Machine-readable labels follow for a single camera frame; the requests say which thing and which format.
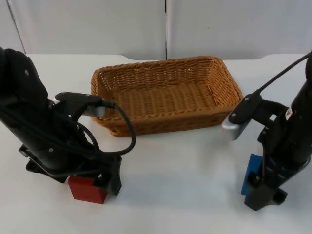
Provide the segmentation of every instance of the white tabletop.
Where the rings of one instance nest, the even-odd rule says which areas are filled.
[[[62,91],[90,93],[99,67],[135,62],[118,55],[30,55],[49,98]],[[243,94],[254,91],[300,55],[226,60]],[[305,80],[305,62],[263,92],[263,98],[289,105]],[[123,149],[115,138],[83,117],[104,151]],[[261,154],[261,125],[251,122],[242,136],[227,142],[220,126],[137,137],[123,157],[122,188],[104,205],[72,198],[67,184],[25,170],[21,145],[0,124],[0,232],[3,234],[293,234],[311,233],[312,170],[288,181],[281,206],[255,212],[240,194],[250,153]]]

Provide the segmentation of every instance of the red cube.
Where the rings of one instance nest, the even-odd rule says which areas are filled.
[[[107,192],[92,186],[94,180],[71,175],[68,180],[70,190],[76,200],[103,204]]]

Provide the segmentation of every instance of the white wall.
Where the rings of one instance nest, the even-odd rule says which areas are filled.
[[[312,48],[312,0],[167,0],[168,58],[255,59]]]
[[[23,51],[23,47],[11,17],[6,0],[0,0],[0,47]]]
[[[27,53],[165,58],[165,0],[9,0]],[[22,49],[1,3],[0,44]],[[312,48],[312,0],[167,0],[168,58]]]
[[[9,0],[27,53],[165,58],[164,0]]]

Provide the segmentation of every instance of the woven basket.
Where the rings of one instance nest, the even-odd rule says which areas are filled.
[[[220,124],[242,99],[223,61],[210,56],[100,68],[92,76],[91,90],[117,103],[137,135]],[[116,137],[130,135],[114,109],[93,120]]]

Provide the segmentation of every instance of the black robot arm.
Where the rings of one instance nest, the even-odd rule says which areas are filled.
[[[121,155],[136,143],[129,119],[115,103],[94,95],[60,93],[56,100],[48,99],[30,58],[0,48],[0,120],[23,143],[19,151],[29,158],[26,169],[61,183],[70,175],[92,178],[94,186],[117,195]],[[128,124],[132,142],[127,149],[101,151],[90,131],[78,123],[83,114],[103,116],[105,108],[115,108]]]
[[[307,81],[290,107],[263,100],[261,91],[308,58]],[[279,187],[304,169],[312,153],[312,57],[303,56],[287,67],[260,89],[248,94],[224,121],[223,127],[231,129],[233,139],[237,138],[251,119],[264,125],[258,141],[263,146],[263,162],[257,173],[247,177],[245,204],[259,210],[270,204],[281,204],[287,193]]]

